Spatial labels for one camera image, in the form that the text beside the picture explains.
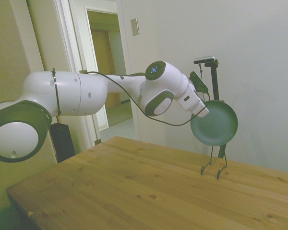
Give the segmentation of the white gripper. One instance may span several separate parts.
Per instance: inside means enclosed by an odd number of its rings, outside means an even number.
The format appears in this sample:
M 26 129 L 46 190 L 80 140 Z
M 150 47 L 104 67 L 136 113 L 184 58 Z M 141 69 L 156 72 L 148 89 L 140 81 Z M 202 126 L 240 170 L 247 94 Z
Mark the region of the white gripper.
M 189 111 L 198 117 L 204 117 L 209 113 L 208 108 L 197 95 L 195 87 L 191 83 L 188 84 L 186 91 L 176 98 L 176 101 L 185 111 Z

